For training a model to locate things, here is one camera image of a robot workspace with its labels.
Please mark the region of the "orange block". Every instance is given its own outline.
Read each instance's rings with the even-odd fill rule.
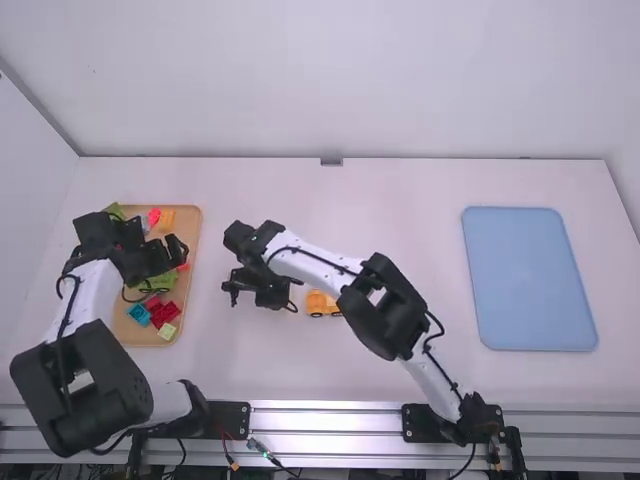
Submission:
[[[158,220],[158,228],[160,228],[162,232],[171,232],[171,230],[173,230],[173,220],[175,217],[175,210],[162,210],[160,220]]]

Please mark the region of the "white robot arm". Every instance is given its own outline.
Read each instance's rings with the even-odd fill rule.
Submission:
[[[316,247],[290,230],[274,236],[267,244],[262,258],[276,275],[300,280],[336,299],[342,295],[342,289],[351,285],[362,273],[364,262],[364,259],[350,258]],[[352,273],[337,270],[332,264],[340,265]],[[420,335],[412,349],[411,358],[405,360],[397,357],[396,361],[419,385],[431,408],[442,418],[455,423],[460,420],[460,399],[443,373],[434,365],[431,360],[433,357],[423,355],[422,348],[428,336],[427,332]],[[462,387],[458,386],[457,390],[461,392]]]
[[[234,222],[225,231],[224,245],[244,265],[232,270],[222,284],[232,305],[240,290],[249,290],[256,292],[257,306],[286,308],[291,283],[318,288],[336,299],[369,350],[399,362],[409,372],[427,397],[444,437],[466,445],[478,433],[495,430],[495,407],[454,383],[435,359],[429,341],[441,336],[443,327],[387,257],[374,253],[364,260],[332,253],[270,220],[257,229]],[[434,323],[440,333],[430,332]]]
[[[197,433],[208,410],[197,387],[188,380],[149,383],[107,326],[123,285],[181,265],[187,246],[175,235],[165,237],[166,247],[145,241],[140,217],[94,212],[74,226],[80,245],[56,284],[54,322],[43,342],[10,366],[49,448],[61,457],[86,449],[103,454],[96,447],[119,431]]]

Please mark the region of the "light blue mat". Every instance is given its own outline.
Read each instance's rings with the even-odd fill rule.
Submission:
[[[596,347],[598,334],[558,212],[469,207],[462,226],[487,347],[570,352]]]

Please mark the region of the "orange toy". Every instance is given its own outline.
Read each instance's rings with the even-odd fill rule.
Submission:
[[[341,317],[342,313],[340,313],[335,300],[329,295],[320,290],[311,290],[307,294],[307,315],[312,317],[321,317],[323,315]]]

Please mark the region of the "aluminum rail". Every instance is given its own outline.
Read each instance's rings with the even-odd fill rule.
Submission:
[[[470,447],[405,443],[399,403],[253,401],[251,434],[286,467],[457,469]],[[520,428],[529,470],[640,472],[640,409],[535,410],[503,408],[507,425]],[[130,440],[110,455],[80,453],[61,459],[51,453],[22,405],[0,406],[2,463],[124,464]],[[185,440],[186,464],[226,465],[216,440]],[[241,441],[227,442],[241,466],[271,466]],[[485,446],[478,446],[470,469],[486,469]],[[176,464],[175,440],[151,440],[145,461]],[[503,452],[503,459],[508,457]],[[503,462],[509,468],[509,460]]]

